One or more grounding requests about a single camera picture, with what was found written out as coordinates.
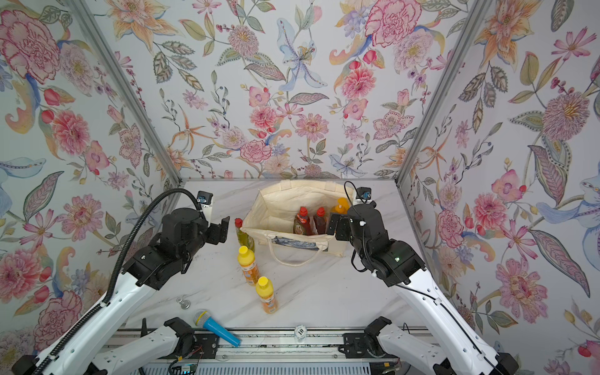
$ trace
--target white marble surface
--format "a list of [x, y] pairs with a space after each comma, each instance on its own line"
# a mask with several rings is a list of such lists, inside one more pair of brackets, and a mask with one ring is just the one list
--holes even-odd
[[[151, 299], [146, 301], [127, 322], [128, 328], [158, 327], [167, 319], [179, 316], [194, 326], [199, 309], [210, 311], [216, 321], [228, 328], [282, 328], [304, 324], [307, 327], [365, 327], [373, 319], [385, 316], [402, 326], [423, 325], [420, 318], [391, 289], [368, 272], [356, 272], [351, 264], [352, 248], [348, 244], [344, 257], [323, 254], [311, 263], [292, 268], [277, 263], [266, 246], [257, 245], [256, 260], [263, 276], [275, 287], [279, 310], [266, 314], [253, 287], [246, 284], [237, 263], [239, 248], [234, 220], [244, 218], [259, 189], [276, 181], [202, 181], [187, 182], [185, 188], [196, 195], [198, 190], [214, 193], [212, 221], [231, 216], [227, 242], [206, 245], [196, 254], [185, 275], [175, 275]], [[373, 199], [381, 212], [390, 238], [401, 239], [417, 249], [398, 191], [392, 181], [360, 181], [357, 186], [373, 189]], [[181, 196], [177, 208], [191, 206]], [[282, 259], [301, 260], [313, 255], [310, 250], [276, 248]], [[356, 257], [357, 267], [362, 265]], [[191, 302], [180, 308], [177, 297]]]

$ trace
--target floral wallpaper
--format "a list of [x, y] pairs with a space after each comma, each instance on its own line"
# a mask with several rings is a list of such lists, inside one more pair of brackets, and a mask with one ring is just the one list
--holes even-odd
[[391, 178], [469, 11], [160, 1], [87, 3], [184, 178]]
[[139, 214], [171, 186], [114, 85], [62, 1], [0, 1], [1, 374], [104, 293]]
[[494, 0], [400, 184], [437, 282], [520, 375], [600, 374], [599, 12]]

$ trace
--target microphone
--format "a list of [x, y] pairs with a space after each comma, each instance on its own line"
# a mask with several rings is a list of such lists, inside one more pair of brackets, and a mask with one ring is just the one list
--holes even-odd
[[228, 343], [235, 347], [239, 346], [239, 343], [241, 342], [240, 339], [229, 333], [229, 331], [223, 328], [219, 323], [215, 322], [215, 320], [211, 317], [211, 314], [208, 311], [198, 311], [196, 313], [194, 321], [196, 322], [196, 326], [211, 331], [212, 333], [226, 340]]

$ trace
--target microphone grille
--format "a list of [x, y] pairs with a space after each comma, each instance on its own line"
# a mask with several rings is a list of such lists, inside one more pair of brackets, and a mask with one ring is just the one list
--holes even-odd
[[194, 317], [194, 322], [197, 327], [204, 327], [204, 323], [211, 317], [211, 314], [206, 310], [200, 310]]

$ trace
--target green bottle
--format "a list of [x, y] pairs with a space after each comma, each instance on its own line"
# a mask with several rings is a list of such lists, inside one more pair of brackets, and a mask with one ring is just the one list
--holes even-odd
[[235, 233], [238, 235], [238, 242], [241, 246], [246, 246], [254, 251], [254, 238], [248, 236], [248, 233], [242, 232], [242, 219], [239, 217], [235, 220]]

